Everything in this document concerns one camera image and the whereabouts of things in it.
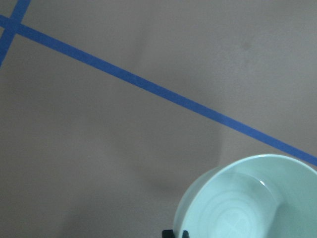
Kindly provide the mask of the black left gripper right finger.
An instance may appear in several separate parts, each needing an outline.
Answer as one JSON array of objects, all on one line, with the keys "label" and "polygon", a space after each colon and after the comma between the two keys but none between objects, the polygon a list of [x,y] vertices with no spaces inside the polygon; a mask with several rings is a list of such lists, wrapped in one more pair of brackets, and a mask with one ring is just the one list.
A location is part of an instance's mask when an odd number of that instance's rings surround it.
[{"label": "black left gripper right finger", "polygon": [[183,231],[183,234],[182,234],[182,238],[190,238],[189,232],[186,231],[186,230],[184,230],[184,231]]}]

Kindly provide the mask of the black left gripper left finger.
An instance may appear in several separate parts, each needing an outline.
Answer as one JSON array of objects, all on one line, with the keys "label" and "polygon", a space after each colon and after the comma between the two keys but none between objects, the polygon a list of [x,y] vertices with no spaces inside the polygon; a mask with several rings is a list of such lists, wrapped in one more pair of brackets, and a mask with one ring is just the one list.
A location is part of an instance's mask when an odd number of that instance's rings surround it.
[{"label": "black left gripper left finger", "polygon": [[163,230],[162,238],[175,238],[173,230]]}]

